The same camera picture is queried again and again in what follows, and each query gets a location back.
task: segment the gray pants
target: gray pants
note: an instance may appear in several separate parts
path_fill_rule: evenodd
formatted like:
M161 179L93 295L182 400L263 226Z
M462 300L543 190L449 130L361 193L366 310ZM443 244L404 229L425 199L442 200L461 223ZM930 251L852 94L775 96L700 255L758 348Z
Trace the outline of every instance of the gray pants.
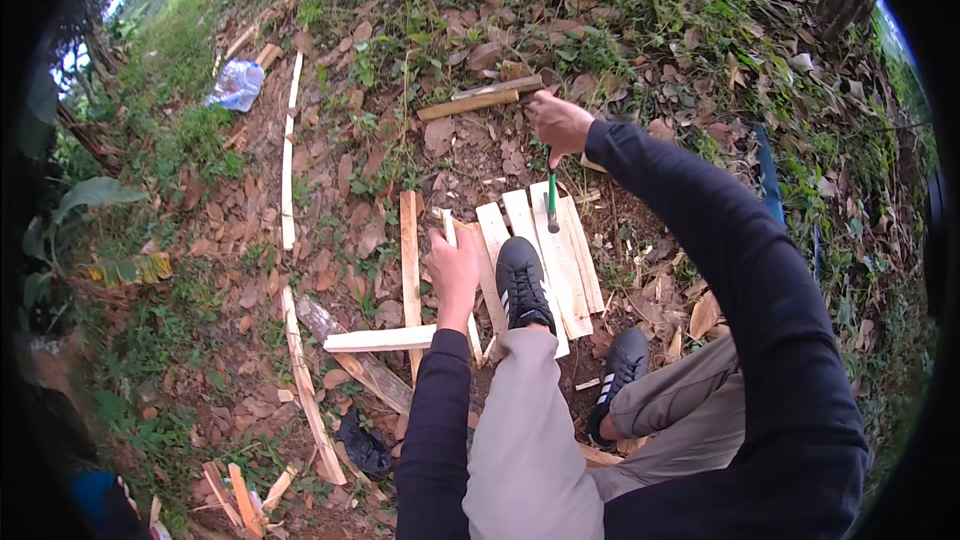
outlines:
M558 388L557 338L509 330L473 436L463 512L473 540L601 539L603 503L643 486L722 469L743 443L743 376L727 336L626 385L610 420L657 433L620 463L587 469Z

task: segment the white stripes on sneaker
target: white stripes on sneaker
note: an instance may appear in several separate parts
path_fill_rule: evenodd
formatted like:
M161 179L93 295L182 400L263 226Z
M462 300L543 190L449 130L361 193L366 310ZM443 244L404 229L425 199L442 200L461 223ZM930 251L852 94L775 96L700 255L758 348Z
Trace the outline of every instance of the white stripes on sneaker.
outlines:
M607 393L610 392L610 388L614 385L614 375L613 373L606 374L606 378L603 378L604 386L600 388L600 398L597 399L597 405L607 400Z

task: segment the white plastic bag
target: white plastic bag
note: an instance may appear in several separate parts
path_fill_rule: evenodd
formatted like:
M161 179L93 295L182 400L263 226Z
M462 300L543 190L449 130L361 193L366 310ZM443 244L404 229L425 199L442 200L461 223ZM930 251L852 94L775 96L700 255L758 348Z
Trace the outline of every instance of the white plastic bag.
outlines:
M224 109L246 113L260 94L264 76L263 68L257 63L230 59L203 104L219 104Z

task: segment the khaki pants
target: khaki pants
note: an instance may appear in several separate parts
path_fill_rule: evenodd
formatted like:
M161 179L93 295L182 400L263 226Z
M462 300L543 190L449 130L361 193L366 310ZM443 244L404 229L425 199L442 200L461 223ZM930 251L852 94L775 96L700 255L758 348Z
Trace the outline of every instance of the khaki pants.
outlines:
M500 338L473 436L463 512L473 540L603 538L603 503L643 486L730 464L743 443L743 376L727 336L624 386L610 405L624 436L657 433L620 463L587 469L558 388L557 338Z

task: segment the plastic bag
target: plastic bag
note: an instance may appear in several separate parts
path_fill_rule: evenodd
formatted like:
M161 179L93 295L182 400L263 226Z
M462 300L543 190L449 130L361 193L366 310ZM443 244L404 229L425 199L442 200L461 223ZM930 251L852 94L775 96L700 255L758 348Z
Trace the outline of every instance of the plastic bag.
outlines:
M219 104L224 109L246 113L260 94L264 76L263 68L257 63L230 59L203 104L208 107Z
M343 441L346 455L350 460L373 479L382 478L390 469L390 449L380 439L380 430L367 433L360 426L360 416L355 408L340 418L337 438Z

